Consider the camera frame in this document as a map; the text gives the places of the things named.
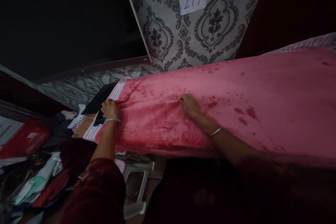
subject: paper label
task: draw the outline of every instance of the paper label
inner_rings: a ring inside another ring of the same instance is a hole
[[[180,15],[203,9],[207,0],[180,0]]]

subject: maroon clothing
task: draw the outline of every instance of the maroon clothing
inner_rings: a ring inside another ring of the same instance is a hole
[[[245,157],[236,171],[234,184],[195,174],[161,183],[144,223],[323,223],[335,217],[335,202],[301,187],[283,166]],[[74,194],[61,223],[125,222],[125,182],[113,161],[91,161]]]

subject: fleece blanket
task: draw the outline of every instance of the fleece blanket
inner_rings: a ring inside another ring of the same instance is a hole
[[[310,43],[330,46],[335,34],[327,38]],[[110,95],[121,109],[116,151],[220,156],[178,101],[191,93],[205,114],[265,154],[336,166],[336,52],[307,45],[122,79]],[[98,143],[103,128],[91,125],[84,139]]]

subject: gray patterned wall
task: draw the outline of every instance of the gray patterned wall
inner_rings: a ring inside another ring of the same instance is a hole
[[[35,85],[0,70],[73,110],[108,83],[125,76],[210,64],[235,58],[258,0],[207,0],[204,9],[180,16],[179,0],[133,0],[152,63],[125,66]]]

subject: bangle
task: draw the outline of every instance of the bangle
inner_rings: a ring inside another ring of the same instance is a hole
[[[217,134],[220,130],[222,129],[222,127],[219,127],[214,133],[212,133],[209,137],[212,137],[213,135]]]
[[[120,119],[119,118],[115,118],[115,117],[108,118],[108,119],[105,120],[105,123],[107,123],[108,121],[118,121],[118,122],[120,122]]]

